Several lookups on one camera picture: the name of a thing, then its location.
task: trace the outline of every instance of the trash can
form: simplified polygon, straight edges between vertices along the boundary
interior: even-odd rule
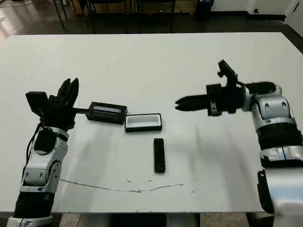
[[[197,0],[196,19],[206,21],[210,17],[213,4],[214,0]]]

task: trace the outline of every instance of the black remote control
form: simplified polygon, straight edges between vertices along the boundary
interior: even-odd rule
[[[154,165],[156,173],[165,172],[164,140],[155,138],[153,140]]]

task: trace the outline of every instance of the white table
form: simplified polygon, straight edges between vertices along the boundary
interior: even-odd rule
[[[258,138],[250,113],[207,117],[175,100],[219,83],[225,59],[243,82],[283,89],[303,128],[303,55],[281,33],[12,36],[0,45],[0,211],[13,211],[27,143],[38,123],[25,93],[56,94],[78,77],[76,107],[127,105],[161,113],[162,132],[76,116],[53,212],[262,211]],[[165,139],[167,170],[153,171],[153,138]]]

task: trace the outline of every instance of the crack on table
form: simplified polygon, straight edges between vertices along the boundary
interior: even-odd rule
[[[111,189],[111,188],[106,188],[106,187],[93,186],[93,185],[85,184],[85,183],[72,182],[72,181],[61,179],[61,178],[59,180],[63,181],[63,182],[66,182],[66,183],[71,183],[71,184],[86,186],[86,187],[90,187],[90,188],[98,188],[98,189],[103,189],[103,190],[108,190],[108,191],[142,193],[142,192],[152,192],[152,191],[155,191],[155,190],[161,189],[161,188],[170,188],[170,187],[175,187],[175,186],[187,185],[187,184],[190,184],[190,183],[198,180],[198,178],[196,180],[193,180],[193,181],[189,182],[189,183],[177,183],[177,184],[172,184],[172,185],[165,185],[165,186],[160,186],[160,187],[156,187],[156,188],[149,189],[149,190],[140,190],[140,189],[139,190]]]

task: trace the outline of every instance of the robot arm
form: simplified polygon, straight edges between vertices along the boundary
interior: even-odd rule
[[[45,92],[26,94],[31,110],[40,117],[40,123],[27,147],[20,193],[7,227],[52,226],[51,209],[67,153],[67,131],[74,127],[76,113],[86,112],[73,108],[78,90],[78,79],[72,83],[67,79],[57,96],[47,98]]]
[[[243,84],[225,61],[219,63],[219,68],[218,75],[227,77],[225,87],[207,85],[207,95],[184,97],[176,102],[176,109],[207,109],[209,116],[220,116],[224,111],[233,114],[237,109],[250,111],[261,148],[261,206],[266,212],[275,213],[276,220],[277,215],[301,214],[303,221],[302,136],[281,88],[270,82]]]

